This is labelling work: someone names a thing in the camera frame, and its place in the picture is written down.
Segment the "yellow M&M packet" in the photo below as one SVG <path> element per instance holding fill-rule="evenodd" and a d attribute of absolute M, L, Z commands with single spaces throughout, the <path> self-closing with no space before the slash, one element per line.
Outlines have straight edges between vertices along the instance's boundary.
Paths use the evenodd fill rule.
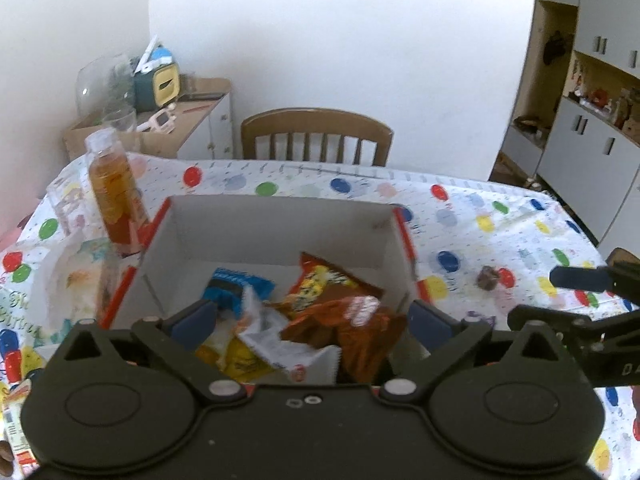
<path fill-rule="evenodd" d="M 195 350 L 195 356 L 238 382 L 254 382 L 274 372 L 231 332 L 213 333 Z"/>

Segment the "blue snack packet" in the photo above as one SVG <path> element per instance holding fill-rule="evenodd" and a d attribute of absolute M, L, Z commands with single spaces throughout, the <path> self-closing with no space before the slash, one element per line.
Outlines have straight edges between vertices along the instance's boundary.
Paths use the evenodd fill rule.
<path fill-rule="evenodd" d="M 253 289 L 260 300 L 267 300 L 273 292 L 274 283 L 246 272 L 217 268 L 207 282 L 202 298 L 213 301 L 220 310 L 231 311 L 239 320 L 243 315 L 242 298 L 247 287 Z"/>

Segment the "red Oreo packet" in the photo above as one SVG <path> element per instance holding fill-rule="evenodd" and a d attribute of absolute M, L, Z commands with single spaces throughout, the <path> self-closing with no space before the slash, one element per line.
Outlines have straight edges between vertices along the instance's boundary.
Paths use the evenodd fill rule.
<path fill-rule="evenodd" d="M 344 371 L 355 382 L 373 382 L 407 327 L 407 317 L 373 296 L 346 296 L 313 304 L 281 332 L 285 340 L 342 350 Z"/>

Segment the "white red sausage packet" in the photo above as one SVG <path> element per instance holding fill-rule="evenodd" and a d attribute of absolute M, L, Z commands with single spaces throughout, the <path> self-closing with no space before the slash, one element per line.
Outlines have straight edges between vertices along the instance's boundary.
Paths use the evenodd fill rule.
<path fill-rule="evenodd" d="M 285 340 L 282 330 L 288 319 L 278 310 L 264 305 L 254 288 L 247 285 L 242 293 L 242 316 L 235 335 L 251 352 L 277 374 L 278 382 L 292 385 L 334 385 L 342 350 L 335 344 L 315 349 L 309 344 Z"/>

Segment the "large orange chips bag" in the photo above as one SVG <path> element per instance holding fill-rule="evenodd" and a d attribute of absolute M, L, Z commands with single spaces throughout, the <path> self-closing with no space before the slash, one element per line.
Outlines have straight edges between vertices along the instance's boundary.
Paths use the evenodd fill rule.
<path fill-rule="evenodd" d="M 332 287 L 346 289 L 347 296 L 362 295 L 381 299 L 384 295 L 385 290 L 381 287 L 309 252 L 300 254 L 299 264 L 302 274 L 288 294 L 276 305 L 276 308 L 288 318 L 295 318 L 313 304 L 328 301 L 331 296 L 329 289 Z"/>

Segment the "small brown chocolate cube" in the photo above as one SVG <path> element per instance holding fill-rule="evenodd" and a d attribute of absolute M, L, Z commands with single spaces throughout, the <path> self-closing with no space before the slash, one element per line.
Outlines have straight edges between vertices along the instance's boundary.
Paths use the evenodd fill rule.
<path fill-rule="evenodd" d="M 476 284 L 477 287 L 483 290 L 491 292 L 494 290 L 500 282 L 499 272 L 492 266 L 483 266 L 480 269 L 480 273 L 477 274 Z"/>

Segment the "balloon pattern tablecloth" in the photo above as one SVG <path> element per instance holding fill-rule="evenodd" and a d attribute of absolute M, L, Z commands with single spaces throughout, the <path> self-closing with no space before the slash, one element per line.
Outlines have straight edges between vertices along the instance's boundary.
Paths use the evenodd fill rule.
<path fill-rule="evenodd" d="M 593 268 L 603 262 L 586 232 L 547 195 L 510 186 L 462 182 L 428 174 L 404 174 L 384 168 L 347 168 L 318 162 L 242 162 L 173 160 L 130 155 L 143 203 L 150 214 L 165 198 L 186 194 L 239 194 L 360 200 L 395 204 L 405 215 L 418 251 L 420 284 L 437 307 L 449 314 L 469 314 L 506 326 L 516 300 L 535 306 L 586 314 L 600 320 L 639 310 L 610 292 L 573 292 L 552 286 L 544 272 L 555 264 Z M 43 259 L 63 237 L 63 228 L 47 198 L 27 222 L 17 245 L 1 251 L 1 329 L 17 334 L 9 350 L 10 366 L 21 358 L 20 376 L 43 366 L 44 348 L 60 342 L 76 315 L 63 314 L 60 328 L 40 332 L 43 321 L 28 306 L 32 281 Z M 437 259 L 455 256 L 457 271 Z M 496 264 L 499 285 L 482 292 L 472 271 Z M 636 414 L 629 387 L 598 390 L 607 410 L 605 430 L 589 465 L 603 478 L 639 479 L 639 440 L 631 437 Z"/>

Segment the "red white cardboard box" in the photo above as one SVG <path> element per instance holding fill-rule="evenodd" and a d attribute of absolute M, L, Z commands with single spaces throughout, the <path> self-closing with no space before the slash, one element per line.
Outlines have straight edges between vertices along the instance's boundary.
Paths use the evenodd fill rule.
<path fill-rule="evenodd" d="M 320 257 L 383 289 L 399 312 L 423 298 L 416 252 L 400 208 L 322 198 L 172 196 L 160 207 L 140 261 L 120 282 L 102 322 L 128 328 L 168 318 L 201 298 L 218 268 L 272 281 L 280 301 L 302 273 L 300 256 Z"/>

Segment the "white wet wipes pack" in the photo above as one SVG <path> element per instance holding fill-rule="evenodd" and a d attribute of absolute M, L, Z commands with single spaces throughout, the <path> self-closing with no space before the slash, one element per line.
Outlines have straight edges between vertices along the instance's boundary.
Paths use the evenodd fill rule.
<path fill-rule="evenodd" d="M 34 274 L 28 319 L 40 338 L 58 342 L 79 321 L 102 321 L 119 277 L 119 256 L 108 238 L 67 237 Z"/>

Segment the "orange juice bottle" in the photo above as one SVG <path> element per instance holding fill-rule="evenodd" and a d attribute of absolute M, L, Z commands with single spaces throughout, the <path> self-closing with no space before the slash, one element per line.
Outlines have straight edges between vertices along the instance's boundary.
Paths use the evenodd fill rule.
<path fill-rule="evenodd" d="M 89 181 L 108 238 L 123 256 L 140 252 L 150 224 L 126 151 L 113 128 L 86 137 Z"/>

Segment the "white side cabinet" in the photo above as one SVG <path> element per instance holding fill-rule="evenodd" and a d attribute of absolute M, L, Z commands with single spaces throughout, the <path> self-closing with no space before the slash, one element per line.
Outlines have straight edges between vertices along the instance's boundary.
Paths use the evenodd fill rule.
<path fill-rule="evenodd" d="M 121 132 L 125 150 L 172 159 L 232 159 L 231 82 L 196 78 L 194 87 L 200 99 L 176 104 L 171 131 Z"/>

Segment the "clear drinking glass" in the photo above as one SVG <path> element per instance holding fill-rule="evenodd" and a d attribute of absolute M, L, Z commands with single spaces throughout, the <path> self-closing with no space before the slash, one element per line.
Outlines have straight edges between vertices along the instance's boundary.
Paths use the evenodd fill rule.
<path fill-rule="evenodd" d="M 135 132 L 138 125 L 137 112 L 131 106 L 124 106 L 117 110 L 107 110 L 102 115 L 102 124 L 118 132 Z"/>

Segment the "yellow teal tissue box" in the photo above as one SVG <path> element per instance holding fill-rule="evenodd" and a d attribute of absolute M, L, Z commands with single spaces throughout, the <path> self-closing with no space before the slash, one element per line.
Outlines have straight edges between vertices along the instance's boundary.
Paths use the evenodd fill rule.
<path fill-rule="evenodd" d="M 155 112 L 180 93 L 180 73 L 172 53 L 156 47 L 149 61 L 134 74 L 134 108 L 137 112 Z"/>

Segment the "clear glass bowl vase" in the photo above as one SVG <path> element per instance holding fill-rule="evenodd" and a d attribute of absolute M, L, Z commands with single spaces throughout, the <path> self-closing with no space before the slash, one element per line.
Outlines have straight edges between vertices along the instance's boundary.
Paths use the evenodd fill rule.
<path fill-rule="evenodd" d="M 80 118 L 134 107 L 134 72 L 130 57 L 122 53 L 92 61 L 79 71 L 75 91 Z"/>

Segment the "grey wall cupboard unit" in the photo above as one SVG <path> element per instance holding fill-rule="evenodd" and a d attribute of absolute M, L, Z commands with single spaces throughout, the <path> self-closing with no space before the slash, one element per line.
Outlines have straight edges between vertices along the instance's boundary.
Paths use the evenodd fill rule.
<path fill-rule="evenodd" d="M 639 0 L 536 0 L 499 162 L 600 250 L 639 251 Z"/>

